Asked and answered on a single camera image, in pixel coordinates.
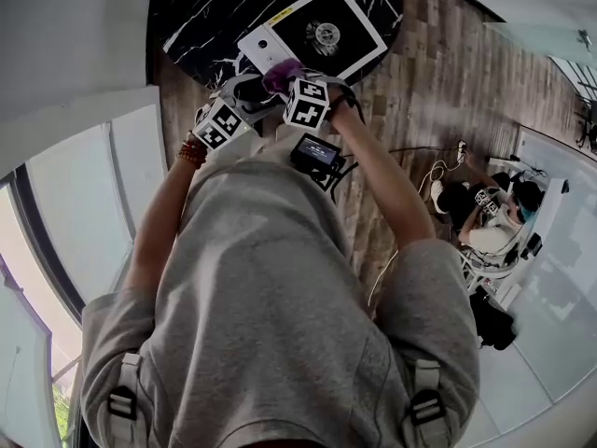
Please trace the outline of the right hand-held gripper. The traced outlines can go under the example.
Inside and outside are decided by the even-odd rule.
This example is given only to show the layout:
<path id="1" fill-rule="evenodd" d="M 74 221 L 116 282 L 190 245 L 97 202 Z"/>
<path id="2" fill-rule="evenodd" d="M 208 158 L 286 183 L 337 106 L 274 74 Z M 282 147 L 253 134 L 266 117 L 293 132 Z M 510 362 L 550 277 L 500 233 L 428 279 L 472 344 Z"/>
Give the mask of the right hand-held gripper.
<path id="1" fill-rule="evenodd" d="M 289 87 L 283 119 L 285 124 L 308 131 L 320 131 L 333 100 L 328 90 L 338 89 L 347 97 L 354 97 L 352 89 L 336 77 L 296 77 Z"/>

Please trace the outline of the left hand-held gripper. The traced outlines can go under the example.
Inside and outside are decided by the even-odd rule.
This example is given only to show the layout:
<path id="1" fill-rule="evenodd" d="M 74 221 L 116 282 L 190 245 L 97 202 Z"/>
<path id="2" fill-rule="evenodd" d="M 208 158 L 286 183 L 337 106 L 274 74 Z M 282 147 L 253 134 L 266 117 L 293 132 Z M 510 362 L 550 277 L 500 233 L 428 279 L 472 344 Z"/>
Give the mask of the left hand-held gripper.
<path id="1" fill-rule="evenodd" d="M 219 150 L 246 134 L 262 136 L 262 120 L 285 100 L 269 93 L 262 75 L 229 79 L 196 114 L 192 133 L 208 150 Z"/>

